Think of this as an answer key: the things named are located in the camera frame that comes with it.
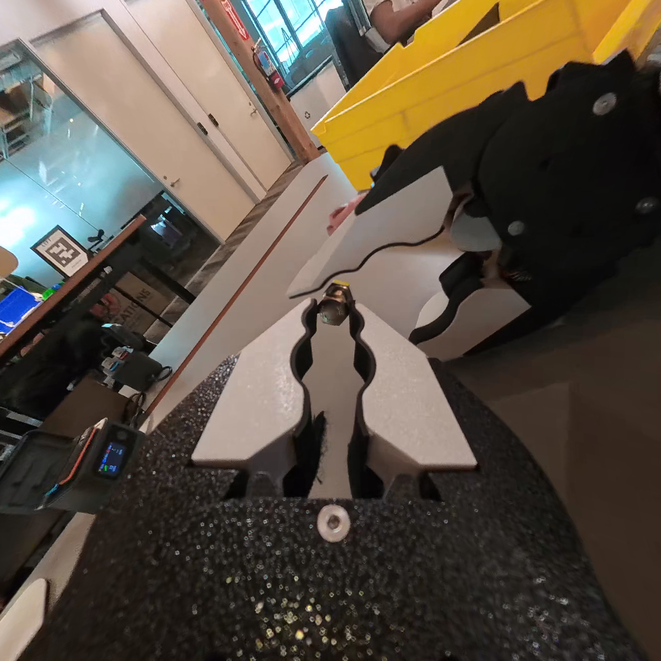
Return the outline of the framed marker tag sign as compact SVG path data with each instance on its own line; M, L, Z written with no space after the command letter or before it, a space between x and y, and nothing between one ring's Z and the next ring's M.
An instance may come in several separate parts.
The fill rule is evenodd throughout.
M60 225L54 226L30 250L55 269L64 280L85 269L91 253Z

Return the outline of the yellow plastic bin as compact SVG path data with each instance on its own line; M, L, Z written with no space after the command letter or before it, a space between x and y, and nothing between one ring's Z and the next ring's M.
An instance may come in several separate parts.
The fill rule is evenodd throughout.
M660 30L659 1L458 1L393 46L312 128L355 189L388 146L523 82L531 100L567 62L639 61Z

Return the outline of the black battery charger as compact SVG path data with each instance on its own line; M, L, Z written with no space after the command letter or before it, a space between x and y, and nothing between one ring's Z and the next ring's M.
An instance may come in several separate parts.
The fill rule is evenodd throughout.
M147 392L173 375L173 368L150 356L155 345L143 335L114 323L103 324L101 329L104 346L101 371L107 384Z

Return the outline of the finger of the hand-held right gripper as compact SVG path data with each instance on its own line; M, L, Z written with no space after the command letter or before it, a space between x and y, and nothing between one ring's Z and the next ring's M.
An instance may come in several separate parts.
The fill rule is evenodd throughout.
M461 254L438 279L440 289L425 302L409 335L431 358L463 357L530 308L477 253Z
M370 290L428 300L440 291L442 268L459 257L442 235L452 197L440 166L366 211L355 209L293 278L287 297L305 297L342 280L363 299Z

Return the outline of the brown edged desk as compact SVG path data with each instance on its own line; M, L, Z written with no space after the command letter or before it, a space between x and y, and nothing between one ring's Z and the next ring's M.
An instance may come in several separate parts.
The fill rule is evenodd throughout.
M144 215L137 215L102 251L97 252L85 266L66 280L58 291L27 315L17 328L1 341L1 363L14 358L21 348L42 330L44 324L52 320L68 303L71 303L72 307L62 318L62 324L76 321L100 301L105 293L118 288L119 280L137 264L141 264L181 300L187 304L193 303L196 296L192 292L144 256L138 232L146 222Z

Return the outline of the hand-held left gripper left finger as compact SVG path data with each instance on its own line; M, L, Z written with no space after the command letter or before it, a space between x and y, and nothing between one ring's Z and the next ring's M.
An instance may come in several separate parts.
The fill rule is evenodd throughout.
M303 378L316 330L317 300L307 298L244 347L192 452L194 466L280 482L299 463L296 443L311 421Z

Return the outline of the pink cloth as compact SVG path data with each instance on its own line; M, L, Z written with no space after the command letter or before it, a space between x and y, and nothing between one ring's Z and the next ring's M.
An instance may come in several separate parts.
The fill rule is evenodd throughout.
M354 212L356 206L360 203L361 198L354 198L348 203L333 210L328 217L328 224L326 226L326 233L332 236L335 231L343 224L343 222Z

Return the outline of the steel bolt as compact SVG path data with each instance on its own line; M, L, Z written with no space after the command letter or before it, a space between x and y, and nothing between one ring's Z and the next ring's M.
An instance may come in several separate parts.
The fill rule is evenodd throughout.
M317 314L321 322L330 326L341 326L350 318L354 308L352 298L325 295L318 303Z

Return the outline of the black power station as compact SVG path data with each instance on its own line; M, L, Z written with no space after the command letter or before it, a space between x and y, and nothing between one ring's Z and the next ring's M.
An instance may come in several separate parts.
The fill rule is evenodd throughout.
M109 418L71 439L40 428L27 433L1 463L1 513L98 514L144 440L139 429Z

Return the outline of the white recycling bin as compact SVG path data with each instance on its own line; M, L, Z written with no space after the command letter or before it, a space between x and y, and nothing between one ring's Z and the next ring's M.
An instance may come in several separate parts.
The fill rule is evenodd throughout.
M336 57L330 56L287 95L297 117L318 149L322 145L312 133L312 128L346 94L346 86L341 64L336 62Z

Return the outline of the red wall sign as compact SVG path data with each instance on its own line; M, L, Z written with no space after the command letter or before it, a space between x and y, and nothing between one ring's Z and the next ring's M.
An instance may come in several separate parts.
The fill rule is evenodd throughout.
M223 1L219 1L219 3L222 6L223 10L225 11L228 20L233 25L233 27L235 28L237 34L241 37L241 39L245 42L246 41L251 42L252 37L249 34L249 31L246 29L240 16L236 13L236 10L232 2L223 0Z

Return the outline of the white double door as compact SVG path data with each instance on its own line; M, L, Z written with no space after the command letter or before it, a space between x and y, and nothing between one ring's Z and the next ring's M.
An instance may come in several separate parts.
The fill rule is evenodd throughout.
M125 4L201 108L210 137L223 137L262 199L293 156L200 3Z

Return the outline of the black chair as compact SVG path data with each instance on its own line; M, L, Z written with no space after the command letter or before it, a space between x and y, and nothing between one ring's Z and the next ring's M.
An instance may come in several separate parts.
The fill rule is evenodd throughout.
M350 9L344 4L328 10L325 26L333 43L334 61L340 67L346 92L355 86L383 57L368 39L359 33Z

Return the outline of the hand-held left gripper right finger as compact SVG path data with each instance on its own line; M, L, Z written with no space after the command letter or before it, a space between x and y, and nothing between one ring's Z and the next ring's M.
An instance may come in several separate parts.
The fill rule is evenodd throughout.
M362 380L348 448L350 482L474 471L478 462L426 354L361 303L349 321Z

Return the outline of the printed cardboard box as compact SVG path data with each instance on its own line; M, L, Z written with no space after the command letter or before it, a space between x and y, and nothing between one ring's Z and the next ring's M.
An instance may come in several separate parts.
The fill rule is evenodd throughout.
M100 302L101 319L144 335L168 306L169 300L132 273L125 274Z

